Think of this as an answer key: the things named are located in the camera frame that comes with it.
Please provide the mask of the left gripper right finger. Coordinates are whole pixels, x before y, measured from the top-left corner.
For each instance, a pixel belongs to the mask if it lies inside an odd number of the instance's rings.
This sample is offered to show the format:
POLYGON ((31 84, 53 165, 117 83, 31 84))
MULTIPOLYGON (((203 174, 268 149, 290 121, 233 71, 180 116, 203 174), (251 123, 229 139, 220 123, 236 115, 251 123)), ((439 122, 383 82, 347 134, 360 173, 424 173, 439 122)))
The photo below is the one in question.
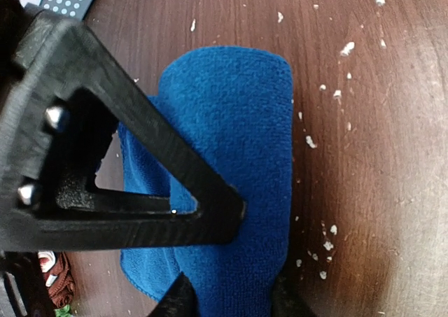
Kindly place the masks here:
POLYGON ((305 301, 295 296, 283 274, 276 277, 272 289, 273 317, 315 317, 305 301))

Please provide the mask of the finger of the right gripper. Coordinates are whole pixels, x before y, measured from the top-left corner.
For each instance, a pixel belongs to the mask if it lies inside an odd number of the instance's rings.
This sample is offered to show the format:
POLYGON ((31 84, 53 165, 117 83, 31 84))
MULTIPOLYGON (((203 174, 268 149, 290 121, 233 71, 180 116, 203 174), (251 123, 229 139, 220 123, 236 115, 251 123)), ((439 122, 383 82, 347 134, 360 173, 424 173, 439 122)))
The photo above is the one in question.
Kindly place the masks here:
POLYGON ((89 251, 226 244, 237 191, 199 155, 81 22, 36 17, 16 58, 35 76, 45 160, 23 183, 42 247, 89 251))

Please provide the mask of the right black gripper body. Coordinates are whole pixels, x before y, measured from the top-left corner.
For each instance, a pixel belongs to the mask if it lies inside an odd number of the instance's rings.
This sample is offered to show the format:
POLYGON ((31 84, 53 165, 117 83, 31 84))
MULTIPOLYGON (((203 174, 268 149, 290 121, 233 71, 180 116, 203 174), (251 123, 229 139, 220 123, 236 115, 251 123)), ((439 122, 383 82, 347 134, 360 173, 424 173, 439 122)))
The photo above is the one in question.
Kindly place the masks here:
POLYGON ((19 0, 1 0, 1 251, 32 252, 42 247, 30 209, 19 187, 36 180, 46 158, 46 136, 39 130, 40 104, 31 103, 35 76, 16 58, 33 17, 19 0))

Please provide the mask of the blue towel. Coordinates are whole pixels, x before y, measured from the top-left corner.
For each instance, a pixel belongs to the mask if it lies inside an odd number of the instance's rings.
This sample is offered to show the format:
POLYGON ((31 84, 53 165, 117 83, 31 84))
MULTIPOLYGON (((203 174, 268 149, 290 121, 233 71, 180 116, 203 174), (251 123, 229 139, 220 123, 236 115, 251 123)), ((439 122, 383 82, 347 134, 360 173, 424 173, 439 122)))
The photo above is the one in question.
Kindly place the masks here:
POLYGON ((293 77, 279 55, 199 48, 172 62, 151 98, 188 143, 244 198, 232 243, 120 252, 129 282, 159 302, 179 274, 201 316, 269 316, 288 252, 292 198, 293 77))

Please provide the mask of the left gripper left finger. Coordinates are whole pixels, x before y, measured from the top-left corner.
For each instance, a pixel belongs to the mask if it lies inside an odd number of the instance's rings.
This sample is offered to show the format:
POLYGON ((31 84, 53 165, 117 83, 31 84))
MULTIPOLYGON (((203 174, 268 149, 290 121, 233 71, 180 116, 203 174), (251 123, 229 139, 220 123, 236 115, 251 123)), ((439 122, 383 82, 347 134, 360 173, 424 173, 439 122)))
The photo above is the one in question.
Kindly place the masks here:
POLYGON ((181 272, 148 317, 199 317, 197 295, 189 278, 181 272))

